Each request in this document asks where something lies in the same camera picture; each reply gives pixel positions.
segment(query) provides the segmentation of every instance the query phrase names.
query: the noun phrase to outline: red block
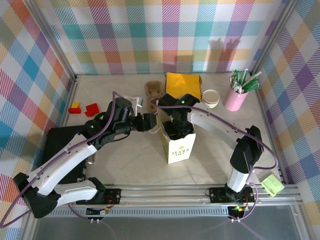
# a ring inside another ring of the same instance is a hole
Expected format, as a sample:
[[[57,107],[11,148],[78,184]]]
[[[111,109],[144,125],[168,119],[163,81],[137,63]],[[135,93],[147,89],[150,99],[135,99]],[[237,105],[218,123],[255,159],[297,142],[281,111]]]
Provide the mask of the red block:
[[[70,107],[68,109],[68,112],[71,113],[71,114],[80,114],[81,113],[81,108],[80,107],[77,107],[77,108]]]
[[[93,117],[94,115],[100,113],[99,108],[98,108],[98,104],[96,104],[96,103],[85,106],[85,108],[86,108],[85,115],[87,117]]]

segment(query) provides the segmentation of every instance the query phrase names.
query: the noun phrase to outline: plaid wall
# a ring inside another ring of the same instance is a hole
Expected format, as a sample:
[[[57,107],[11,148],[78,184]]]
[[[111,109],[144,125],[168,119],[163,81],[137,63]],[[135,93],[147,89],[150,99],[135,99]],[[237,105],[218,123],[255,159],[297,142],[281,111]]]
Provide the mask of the plaid wall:
[[[264,107],[289,183],[320,239],[320,1],[301,0],[261,75]]]
[[[38,4],[76,73],[134,74],[249,68],[282,3],[38,0]]]
[[[61,120],[71,82],[22,0],[0,0],[0,219],[18,195],[12,177],[41,158]],[[22,199],[8,220],[26,210]],[[21,221],[0,229],[15,240]]]

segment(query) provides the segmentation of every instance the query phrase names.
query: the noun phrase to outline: beige table surface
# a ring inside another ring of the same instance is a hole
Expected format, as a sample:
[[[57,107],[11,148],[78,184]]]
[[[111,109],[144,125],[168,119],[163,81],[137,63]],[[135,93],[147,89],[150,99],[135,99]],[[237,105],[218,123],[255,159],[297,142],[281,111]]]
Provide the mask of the beige table surface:
[[[258,100],[254,92],[250,92],[236,112],[228,111],[223,106],[223,99],[228,89],[230,73],[201,74],[201,90],[214,89],[220,93],[221,100],[216,107],[220,117],[235,123],[236,126],[249,128],[257,126],[262,140],[268,146],[270,142]],[[97,103],[101,112],[106,111],[112,100],[112,91],[121,95],[144,98],[141,113],[146,113],[144,85],[148,81],[162,81],[163,74],[130,74],[130,75],[86,75],[78,79],[78,87],[74,102],[79,102],[81,114],[70,114],[67,125],[82,125],[92,119],[84,112],[86,106]],[[232,166],[230,157],[233,151],[221,139],[195,126],[196,138],[189,159],[167,164],[164,149],[158,134],[135,132],[122,141],[106,144],[95,156],[95,163],[88,165],[87,176],[97,177],[103,184],[225,184],[230,176]],[[268,151],[264,151],[256,166],[269,167],[274,159]],[[251,180],[259,183],[270,173],[280,179],[277,169],[272,171],[258,170],[252,174]]]

